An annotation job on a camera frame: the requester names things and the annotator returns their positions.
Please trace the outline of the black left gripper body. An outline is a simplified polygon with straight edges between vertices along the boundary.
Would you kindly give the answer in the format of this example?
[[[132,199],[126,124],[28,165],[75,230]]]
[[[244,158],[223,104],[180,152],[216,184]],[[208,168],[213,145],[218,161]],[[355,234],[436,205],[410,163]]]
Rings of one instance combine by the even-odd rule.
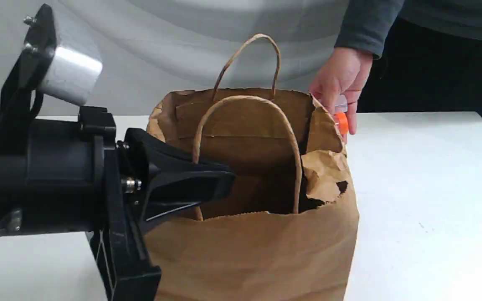
[[[109,301],[153,301],[161,278],[145,250],[144,239],[126,200],[127,164],[119,162],[123,150],[115,138],[113,115],[106,108],[83,106],[78,122],[91,139],[94,154],[103,160],[99,218],[90,248]]]

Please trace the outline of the grey sleeved forearm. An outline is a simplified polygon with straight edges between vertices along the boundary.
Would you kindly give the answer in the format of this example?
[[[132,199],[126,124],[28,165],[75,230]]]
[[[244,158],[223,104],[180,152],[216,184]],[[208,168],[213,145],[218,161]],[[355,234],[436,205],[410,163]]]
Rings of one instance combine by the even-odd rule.
[[[380,59],[386,37],[403,4],[403,0],[351,0],[335,47],[358,50]]]

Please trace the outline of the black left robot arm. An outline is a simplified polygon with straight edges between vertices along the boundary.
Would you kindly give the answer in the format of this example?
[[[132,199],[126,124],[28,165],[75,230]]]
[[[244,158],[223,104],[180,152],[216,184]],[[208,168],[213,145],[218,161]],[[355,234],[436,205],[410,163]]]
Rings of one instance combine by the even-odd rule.
[[[162,271],[144,234],[180,212],[229,196],[225,165],[167,145],[141,128],[115,137],[106,108],[76,122],[0,122],[0,236],[92,232],[90,248],[110,301],[153,301]]]

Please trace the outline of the person's hand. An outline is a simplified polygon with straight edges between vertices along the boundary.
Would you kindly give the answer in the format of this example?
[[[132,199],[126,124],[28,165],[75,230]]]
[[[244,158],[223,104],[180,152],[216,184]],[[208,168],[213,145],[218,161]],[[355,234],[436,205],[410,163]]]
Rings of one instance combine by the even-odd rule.
[[[367,83],[373,55],[359,50],[336,47],[310,85],[310,93],[333,114],[337,101],[344,97],[349,133],[356,134],[356,109],[360,94]]]

